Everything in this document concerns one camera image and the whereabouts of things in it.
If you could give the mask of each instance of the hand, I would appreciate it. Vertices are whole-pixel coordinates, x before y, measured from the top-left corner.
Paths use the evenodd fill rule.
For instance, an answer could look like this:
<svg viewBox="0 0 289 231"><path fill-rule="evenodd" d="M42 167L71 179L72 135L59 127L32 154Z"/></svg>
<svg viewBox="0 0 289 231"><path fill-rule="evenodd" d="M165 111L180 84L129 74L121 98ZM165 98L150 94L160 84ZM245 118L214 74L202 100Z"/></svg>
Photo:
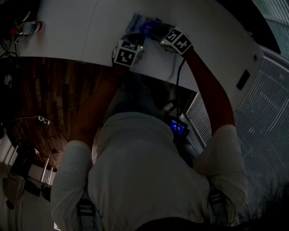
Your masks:
<svg viewBox="0 0 289 231"><path fill-rule="evenodd" d="M119 64L113 64L112 72L105 77L105 80L120 87L126 80L130 68Z"/></svg>
<svg viewBox="0 0 289 231"><path fill-rule="evenodd" d="M192 54L192 52L195 52L193 46L191 46L191 47L182 55L182 57L187 60L188 57Z"/></svg>

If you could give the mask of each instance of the wooden floor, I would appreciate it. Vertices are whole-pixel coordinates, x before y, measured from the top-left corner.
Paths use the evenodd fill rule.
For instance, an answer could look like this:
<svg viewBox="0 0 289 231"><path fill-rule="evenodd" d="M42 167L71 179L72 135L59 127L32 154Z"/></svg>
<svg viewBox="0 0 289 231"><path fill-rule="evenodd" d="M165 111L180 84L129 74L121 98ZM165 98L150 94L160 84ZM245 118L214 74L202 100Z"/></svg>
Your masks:
<svg viewBox="0 0 289 231"><path fill-rule="evenodd" d="M8 59L0 60L1 77L7 73L13 77L12 88L1 90L1 122L14 146L25 142L37 148L36 165L43 167L49 157L47 167L57 170L80 106L111 68L53 58L20 58L19 64L21 69L15 69ZM159 109L174 99L173 84L150 77L143 80ZM180 92L182 109L193 92L185 88ZM38 121L39 115L51 124Z"/></svg>

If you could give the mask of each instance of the electronic device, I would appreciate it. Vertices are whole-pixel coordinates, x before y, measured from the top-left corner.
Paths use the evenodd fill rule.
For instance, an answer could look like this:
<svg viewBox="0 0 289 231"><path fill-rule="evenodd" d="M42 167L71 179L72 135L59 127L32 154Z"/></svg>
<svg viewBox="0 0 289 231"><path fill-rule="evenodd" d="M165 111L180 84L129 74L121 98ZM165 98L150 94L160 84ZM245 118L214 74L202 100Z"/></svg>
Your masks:
<svg viewBox="0 0 289 231"><path fill-rule="evenodd" d="M41 116L41 115L38 116L38 120L39 120L40 122L43 122L43 123L46 124L46 125L49 125L49 124L50 124L50 120L44 118L44 117Z"/></svg>
<svg viewBox="0 0 289 231"><path fill-rule="evenodd" d="M0 3L0 39L9 40L12 27L35 21L40 0L5 0Z"/></svg>
<svg viewBox="0 0 289 231"><path fill-rule="evenodd" d="M160 45L170 53L183 55L192 46L192 43L188 35L186 35L180 28L175 27L160 42Z"/></svg>
<svg viewBox="0 0 289 231"><path fill-rule="evenodd" d="M175 135L175 138L177 138L178 141L186 139L187 135L190 132L186 123L182 122L181 120L177 119L177 117L172 115L165 116L164 121L167 125L170 126L172 132Z"/></svg>
<svg viewBox="0 0 289 231"><path fill-rule="evenodd" d="M113 50L112 62L126 67L137 64L144 53L145 37L140 33L125 35Z"/></svg>

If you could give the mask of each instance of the person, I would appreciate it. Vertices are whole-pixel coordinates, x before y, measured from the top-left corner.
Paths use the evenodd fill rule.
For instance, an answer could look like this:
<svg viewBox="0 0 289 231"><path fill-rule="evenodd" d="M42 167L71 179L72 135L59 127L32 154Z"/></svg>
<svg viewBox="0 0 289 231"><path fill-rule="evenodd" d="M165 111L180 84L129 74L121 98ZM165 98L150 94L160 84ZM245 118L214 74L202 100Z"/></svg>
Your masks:
<svg viewBox="0 0 289 231"><path fill-rule="evenodd" d="M79 230L77 205L86 189L105 231L204 228L210 225L211 186L225 195L225 225L234 222L246 201L247 177L232 108L194 49L183 57L202 95L213 135L193 169L178 154L173 133L148 89L126 78L128 68L114 66L78 112L55 176L51 213L62 231ZM103 120L93 165L91 149Z"/></svg>

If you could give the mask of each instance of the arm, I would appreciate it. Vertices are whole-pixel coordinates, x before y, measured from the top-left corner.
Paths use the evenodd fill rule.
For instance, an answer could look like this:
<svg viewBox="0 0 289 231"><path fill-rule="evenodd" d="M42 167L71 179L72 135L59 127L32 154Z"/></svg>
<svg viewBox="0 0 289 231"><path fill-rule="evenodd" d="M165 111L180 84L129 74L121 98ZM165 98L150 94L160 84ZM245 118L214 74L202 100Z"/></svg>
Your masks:
<svg viewBox="0 0 289 231"><path fill-rule="evenodd" d="M87 187L93 166L93 139L127 71L128 68L116 66L76 116L51 191L51 214L61 230L78 229L77 204Z"/></svg>
<svg viewBox="0 0 289 231"><path fill-rule="evenodd" d="M78 140L92 149L94 136L116 91L124 81L129 68L115 66L111 75L107 76L93 95L82 106L71 129L69 141Z"/></svg>
<svg viewBox="0 0 289 231"><path fill-rule="evenodd" d="M221 84L192 48L184 57L198 84L213 135L203 153L196 158L194 169L226 195L230 225L247 197L246 170L231 104Z"/></svg>
<svg viewBox="0 0 289 231"><path fill-rule="evenodd" d="M234 125L230 101L221 84L191 47L184 55L203 98L212 127L212 134L223 125Z"/></svg>

